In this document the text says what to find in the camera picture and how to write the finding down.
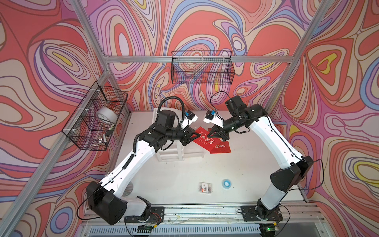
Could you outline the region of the red postcard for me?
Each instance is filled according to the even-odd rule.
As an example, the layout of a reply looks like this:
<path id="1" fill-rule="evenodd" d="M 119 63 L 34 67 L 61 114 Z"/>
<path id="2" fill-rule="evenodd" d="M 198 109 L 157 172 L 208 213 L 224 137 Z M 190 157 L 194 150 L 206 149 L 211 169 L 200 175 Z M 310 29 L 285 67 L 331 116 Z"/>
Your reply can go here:
<path id="1" fill-rule="evenodd" d="M 231 152 L 229 141 L 220 142 L 210 151 L 211 154 L 226 154 Z"/>
<path id="2" fill-rule="evenodd" d="M 199 127 L 196 131 L 199 137 L 194 140 L 194 143 L 211 152 L 217 145 L 220 145 L 222 141 L 219 138 L 209 138 L 208 130 L 203 127 Z"/>

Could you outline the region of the white plastic drawer organizer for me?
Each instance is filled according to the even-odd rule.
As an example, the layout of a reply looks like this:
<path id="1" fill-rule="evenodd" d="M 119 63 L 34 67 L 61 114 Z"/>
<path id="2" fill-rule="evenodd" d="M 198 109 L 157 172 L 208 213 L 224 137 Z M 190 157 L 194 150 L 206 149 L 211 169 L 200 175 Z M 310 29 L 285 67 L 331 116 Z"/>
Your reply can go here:
<path id="1" fill-rule="evenodd" d="M 179 124 L 179 121 L 181 120 L 179 117 L 181 115 L 181 111 L 177 109 L 173 109 L 173 108 L 166 108 L 166 107 L 163 107 L 161 109 L 161 112 L 163 110 L 170 110 L 176 113 L 178 117 L 176 118 L 176 116 L 174 116 L 174 128 L 176 128 L 177 125 Z M 157 115 L 158 115 L 158 109 L 154 108 L 153 122 L 156 120 Z M 172 141 L 167 141 L 166 145 L 164 145 L 163 148 L 168 147 L 171 144 L 171 142 Z M 183 146 L 180 141 L 174 141 L 174 143 L 167 150 L 165 151 L 159 150 L 156 153 L 156 156 L 157 156 L 157 160 L 161 163 L 162 162 L 176 162 L 176 161 L 184 161 L 185 158 L 189 157 L 189 153 L 190 153 L 189 145 Z"/>

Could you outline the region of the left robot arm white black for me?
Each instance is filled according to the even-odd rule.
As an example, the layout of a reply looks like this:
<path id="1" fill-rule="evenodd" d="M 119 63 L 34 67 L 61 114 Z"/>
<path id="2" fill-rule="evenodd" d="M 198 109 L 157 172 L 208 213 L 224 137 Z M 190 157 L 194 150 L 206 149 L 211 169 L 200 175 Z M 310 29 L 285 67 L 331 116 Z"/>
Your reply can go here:
<path id="1" fill-rule="evenodd" d="M 191 128 L 198 117 L 191 111 L 174 125 L 177 114 L 171 110 L 159 111 L 155 122 L 133 141 L 132 151 L 99 183 L 92 181 L 86 188 L 89 209 L 109 225 L 114 225 L 123 217 L 136 216 L 148 220 L 151 204 L 137 196 L 122 199 L 122 195 L 140 168 L 152 158 L 168 141 L 179 141 L 183 146 L 200 135 Z"/>

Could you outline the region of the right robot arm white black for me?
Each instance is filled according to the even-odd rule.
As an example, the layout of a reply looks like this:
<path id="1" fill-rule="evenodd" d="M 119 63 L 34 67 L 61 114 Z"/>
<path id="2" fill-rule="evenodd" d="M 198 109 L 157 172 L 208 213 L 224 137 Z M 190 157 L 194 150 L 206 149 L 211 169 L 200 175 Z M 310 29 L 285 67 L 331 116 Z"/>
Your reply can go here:
<path id="1" fill-rule="evenodd" d="M 207 111 L 204 122 L 213 124 L 208 137 L 227 141 L 231 132 L 244 126 L 258 135 L 279 165 L 279 170 L 270 175 L 271 184 L 255 207 L 257 218 L 266 221 L 290 189 L 305 178 L 314 161 L 303 156 L 284 138 L 261 105 L 247 106 L 240 96 L 230 98 L 225 105 L 231 114 L 227 120 L 215 110 Z"/>

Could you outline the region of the blue tape roll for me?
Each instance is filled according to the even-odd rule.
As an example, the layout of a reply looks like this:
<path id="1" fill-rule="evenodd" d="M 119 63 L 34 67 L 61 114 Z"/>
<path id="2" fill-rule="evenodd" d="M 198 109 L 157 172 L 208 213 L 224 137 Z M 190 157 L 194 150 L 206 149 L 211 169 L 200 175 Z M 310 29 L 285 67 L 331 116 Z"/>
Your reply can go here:
<path id="1" fill-rule="evenodd" d="M 227 189 L 230 189 L 232 187 L 232 183 L 231 183 L 231 181 L 229 179 L 224 179 L 222 181 L 222 186 L 223 186 L 224 189 L 227 190 Z"/>

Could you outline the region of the white tape roll in basket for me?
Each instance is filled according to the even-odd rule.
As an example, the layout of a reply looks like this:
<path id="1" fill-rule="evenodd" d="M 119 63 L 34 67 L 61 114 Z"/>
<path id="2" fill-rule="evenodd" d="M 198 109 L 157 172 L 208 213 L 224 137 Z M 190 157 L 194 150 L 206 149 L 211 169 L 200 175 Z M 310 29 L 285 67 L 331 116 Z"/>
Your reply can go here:
<path id="1" fill-rule="evenodd" d="M 100 108 L 96 112 L 96 115 L 99 119 L 102 119 L 104 121 L 111 122 L 111 123 L 116 123 L 118 120 L 118 115 L 107 107 Z"/>

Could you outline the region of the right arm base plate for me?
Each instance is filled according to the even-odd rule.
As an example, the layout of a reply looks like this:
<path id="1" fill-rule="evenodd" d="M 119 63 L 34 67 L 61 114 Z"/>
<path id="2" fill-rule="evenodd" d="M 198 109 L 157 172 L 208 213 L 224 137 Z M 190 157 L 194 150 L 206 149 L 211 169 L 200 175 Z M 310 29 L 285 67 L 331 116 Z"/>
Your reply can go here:
<path id="1" fill-rule="evenodd" d="M 237 212 L 242 215 L 245 222 L 281 222 L 283 216 L 279 205 L 271 210 L 266 209 L 263 205 L 243 205 Z"/>

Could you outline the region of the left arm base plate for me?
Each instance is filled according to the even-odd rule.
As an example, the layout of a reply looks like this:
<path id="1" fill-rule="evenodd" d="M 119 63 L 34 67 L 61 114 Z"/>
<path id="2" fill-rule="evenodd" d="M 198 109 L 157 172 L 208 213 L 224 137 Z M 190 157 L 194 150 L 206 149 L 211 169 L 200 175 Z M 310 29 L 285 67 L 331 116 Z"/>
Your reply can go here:
<path id="1" fill-rule="evenodd" d="M 145 211 L 141 216 L 125 216 L 125 223 L 150 223 L 150 224 L 160 224 L 164 221 L 165 207 L 164 206 L 153 206 Z"/>

